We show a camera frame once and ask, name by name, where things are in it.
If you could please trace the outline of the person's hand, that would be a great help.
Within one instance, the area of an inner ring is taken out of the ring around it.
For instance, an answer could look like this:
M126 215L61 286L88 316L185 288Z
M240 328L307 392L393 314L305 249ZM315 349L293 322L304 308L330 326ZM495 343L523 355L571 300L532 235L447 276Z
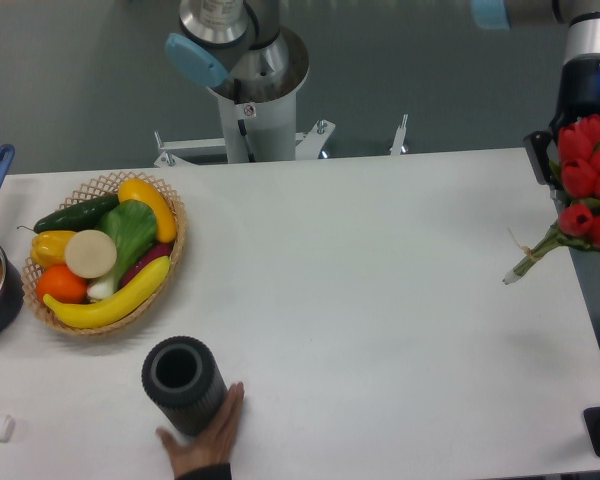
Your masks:
M169 458L174 478L191 470L229 463L243 410L245 388L233 384L209 425L189 444L180 444L163 428L156 429Z

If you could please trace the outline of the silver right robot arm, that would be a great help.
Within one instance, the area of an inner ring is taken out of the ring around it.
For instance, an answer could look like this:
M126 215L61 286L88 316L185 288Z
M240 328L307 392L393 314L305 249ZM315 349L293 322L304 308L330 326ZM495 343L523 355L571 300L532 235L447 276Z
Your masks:
M548 149L558 142L561 128L600 116L600 1L554 1L552 8L556 19L568 25L556 110L548 128L527 135L524 146L537 182L564 200Z

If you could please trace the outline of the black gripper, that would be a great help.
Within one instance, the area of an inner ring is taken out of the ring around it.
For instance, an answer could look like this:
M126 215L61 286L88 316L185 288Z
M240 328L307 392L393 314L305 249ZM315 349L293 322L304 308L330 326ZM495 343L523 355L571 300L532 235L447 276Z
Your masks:
M600 116L600 59L571 60L562 69L551 131L557 136L563 127L594 114ZM553 141L551 131L539 130L526 135L523 146L537 183L549 187L552 200L566 200L565 191L551 170L548 155Z

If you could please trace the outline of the dark sleeve forearm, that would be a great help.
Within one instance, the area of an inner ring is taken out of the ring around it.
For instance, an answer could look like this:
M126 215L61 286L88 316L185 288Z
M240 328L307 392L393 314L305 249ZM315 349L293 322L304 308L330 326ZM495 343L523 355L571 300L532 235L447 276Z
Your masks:
M197 468L176 477L176 480L231 480L229 463L216 464Z

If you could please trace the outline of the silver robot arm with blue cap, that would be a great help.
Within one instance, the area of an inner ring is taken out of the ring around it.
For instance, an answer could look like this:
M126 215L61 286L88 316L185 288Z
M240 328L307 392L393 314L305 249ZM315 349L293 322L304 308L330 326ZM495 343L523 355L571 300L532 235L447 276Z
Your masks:
M171 65L236 104L281 99L308 76L307 48L281 24L278 1L183 1L179 23L165 44Z

